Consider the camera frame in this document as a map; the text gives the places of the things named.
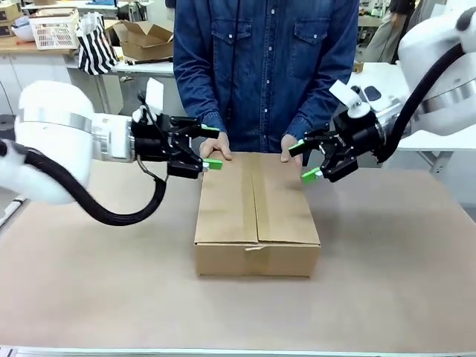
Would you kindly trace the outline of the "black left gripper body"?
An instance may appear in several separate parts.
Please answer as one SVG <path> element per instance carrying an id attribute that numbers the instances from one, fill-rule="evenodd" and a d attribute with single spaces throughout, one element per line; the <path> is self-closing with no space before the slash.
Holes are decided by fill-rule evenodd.
<path id="1" fill-rule="evenodd" d="M 169 115 L 156 116 L 150 123 L 149 117 L 134 113 L 131 133 L 134 138 L 135 156 L 142 161 L 164 162 L 173 157 L 174 149 L 170 144 L 172 126 Z"/>

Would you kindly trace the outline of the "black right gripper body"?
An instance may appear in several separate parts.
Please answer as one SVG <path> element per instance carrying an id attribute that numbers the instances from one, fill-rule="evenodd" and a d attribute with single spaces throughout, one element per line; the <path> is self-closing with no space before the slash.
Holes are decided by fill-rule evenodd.
<path id="1" fill-rule="evenodd" d="M 360 156 L 367 152 L 375 155 L 380 148 L 380 134 L 374 112 L 370 111 L 361 118 L 351 118 L 347 112 L 341 112 L 332 121 L 339 137 L 335 149 L 338 156 Z"/>

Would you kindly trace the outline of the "person's right hand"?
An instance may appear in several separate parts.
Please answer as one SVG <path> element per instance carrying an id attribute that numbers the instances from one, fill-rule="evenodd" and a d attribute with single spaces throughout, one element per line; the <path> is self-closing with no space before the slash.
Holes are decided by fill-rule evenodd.
<path id="1" fill-rule="evenodd" d="M 199 154 L 202 158 L 209 158 L 213 152 L 221 152 L 225 160 L 232 160 L 228 135 L 226 133 L 220 132 L 218 138 L 207 138 L 200 144 Z"/>

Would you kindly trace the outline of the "person's left hand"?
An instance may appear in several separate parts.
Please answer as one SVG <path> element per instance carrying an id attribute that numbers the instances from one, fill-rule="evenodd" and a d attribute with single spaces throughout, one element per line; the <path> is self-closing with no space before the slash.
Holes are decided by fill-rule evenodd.
<path id="1" fill-rule="evenodd" d="M 285 134 L 282 139 L 281 139 L 281 155 L 280 155 L 280 160 L 282 163 L 289 163 L 293 162 L 294 164 L 298 166 L 302 166 L 302 155 L 298 155 L 295 157 L 292 157 L 291 154 L 289 153 L 289 149 L 297 144 L 298 140 L 293 137 L 292 135 Z"/>

